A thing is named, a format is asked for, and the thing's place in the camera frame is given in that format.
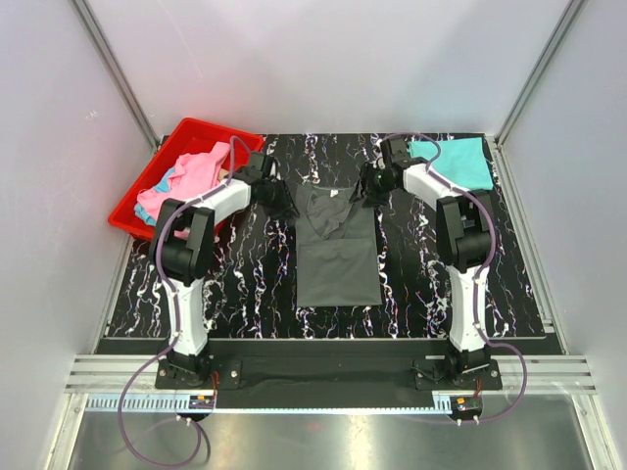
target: white robotic arm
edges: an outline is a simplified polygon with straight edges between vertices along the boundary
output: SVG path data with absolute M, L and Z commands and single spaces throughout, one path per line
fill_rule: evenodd
M 168 233 L 163 233 L 168 220 L 185 203 L 168 199 L 162 205 L 149 256 L 156 258 L 158 240 L 163 238 L 161 263 L 173 286 L 165 283 L 171 325 L 169 342 L 174 343 L 167 355 L 172 375 L 182 374 L 188 382 L 203 382 L 209 376 L 202 291 L 213 259 L 216 225 L 252 203 L 262 205 L 270 217 L 298 215 L 285 182 L 274 176 L 275 171 L 273 157 L 251 153 L 248 164 L 235 172 L 229 182 L 222 182 L 222 187 L 211 196 L 179 214 Z
M 434 211 L 437 210 L 438 201 L 445 198 L 458 197 L 458 194 L 450 189 L 451 185 L 453 183 L 445 186 L 433 178 L 427 170 L 426 163 L 414 164 L 403 171 L 403 187 L 405 190 L 420 198 Z M 460 272 L 454 265 L 447 265 L 447 270 L 451 277 L 453 303 L 453 324 L 449 333 L 449 339 L 459 351 L 473 352 L 482 350 L 485 346 L 473 318 L 474 299 L 472 291 L 475 283 L 478 284 L 480 293 L 477 300 L 477 310 L 480 312 L 485 311 L 486 279 L 489 269 L 483 269 L 479 278 L 475 279 L 475 275 L 480 267 L 480 264 L 478 264 L 467 267 L 465 272 Z M 485 333 L 485 315 L 482 314 L 479 318 L 481 329 Z
M 491 362 L 490 348 L 482 338 L 482 334 L 487 336 L 484 312 L 488 268 L 482 268 L 482 264 L 490 252 L 489 221 L 462 195 L 467 190 L 431 171 L 425 159 L 410 156 L 403 138 L 383 140 L 381 157 L 363 165 L 353 198 L 364 199 L 367 205 L 386 206 L 390 191 L 403 189 L 436 212 L 437 253 L 451 277 L 453 303 L 449 352 L 438 375 L 451 381 L 477 378 Z M 489 193 L 471 194 L 491 215 Z M 475 309 L 479 321 L 475 321 Z

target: pink cloth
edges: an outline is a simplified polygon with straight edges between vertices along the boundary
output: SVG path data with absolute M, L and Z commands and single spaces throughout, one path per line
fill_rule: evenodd
M 166 199 L 188 201 L 206 193 L 217 186 L 217 174 L 229 149 L 228 144 L 216 142 L 208 154 L 181 155 L 176 160 L 174 172 L 168 177 L 169 191 L 159 193 L 152 188 L 141 191 L 137 195 L 137 202 L 157 220 Z

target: white wall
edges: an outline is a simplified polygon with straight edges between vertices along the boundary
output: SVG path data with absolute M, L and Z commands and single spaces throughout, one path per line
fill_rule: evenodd
M 627 462 L 627 3 L 588 2 L 506 141 L 568 346 Z
M 42 468 L 124 242 L 107 215 L 149 157 L 70 2 L 0 2 L 0 466 Z
M 495 133 L 567 0 L 89 3 L 157 133 Z

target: red basket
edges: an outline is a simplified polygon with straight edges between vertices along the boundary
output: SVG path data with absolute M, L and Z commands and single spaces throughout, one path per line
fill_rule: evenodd
M 152 188 L 159 183 L 166 171 L 174 166 L 179 156 L 210 152 L 216 142 L 228 143 L 232 135 L 240 137 L 253 151 L 260 150 L 264 145 L 264 138 L 261 135 L 229 129 L 190 117 L 182 120 L 121 199 L 118 206 L 111 212 L 109 223 L 127 231 L 133 237 L 152 240 L 155 228 L 146 225 L 142 219 L 135 215 L 135 204 L 137 204 L 139 192 Z M 246 150 L 236 144 L 235 169 L 245 165 L 248 162 L 248 157 Z M 228 169 L 228 166 L 229 159 L 226 159 L 222 167 Z

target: teal cloth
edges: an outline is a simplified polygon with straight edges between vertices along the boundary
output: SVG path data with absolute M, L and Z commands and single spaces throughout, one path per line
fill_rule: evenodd
M 164 177 L 161 178 L 161 181 L 154 186 L 155 191 L 157 191 L 158 193 L 168 192 L 169 191 L 168 177 L 173 173 L 174 173 L 174 167 L 170 168 L 166 172 L 166 174 L 164 174 Z M 148 215 L 146 210 L 139 203 L 135 205 L 135 215 L 141 218 L 146 223 L 146 225 L 152 225 L 153 227 L 157 225 L 157 220 L 155 220 L 153 217 Z
M 433 169 L 462 188 L 470 190 L 494 188 L 492 175 L 483 155 L 481 137 L 443 140 L 438 143 L 442 147 L 442 155 L 433 163 Z M 436 152 L 431 142 L 410 142 L 410 154 L 413 158 L 423 157 L 431 160 Z

